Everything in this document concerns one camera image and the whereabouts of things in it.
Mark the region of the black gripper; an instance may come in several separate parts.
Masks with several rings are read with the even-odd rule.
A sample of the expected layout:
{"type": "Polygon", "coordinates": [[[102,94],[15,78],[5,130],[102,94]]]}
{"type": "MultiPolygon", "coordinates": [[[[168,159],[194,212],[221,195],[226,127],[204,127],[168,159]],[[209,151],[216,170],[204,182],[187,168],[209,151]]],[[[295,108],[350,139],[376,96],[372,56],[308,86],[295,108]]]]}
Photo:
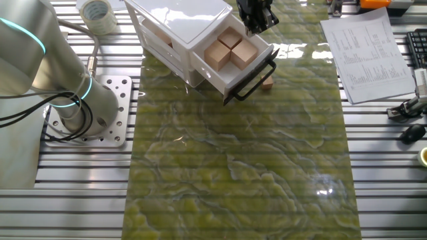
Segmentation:
{"type": "Polygon", "coordinates": [[[265,31],[279,23],[276,15],[271,11],[272,0],[237,0],[238,11],[241,20],[246,26],[246,35],[252,37],[265,31]],[[258,13],[262,13],[262,26],[253,18],[258,13]]]}

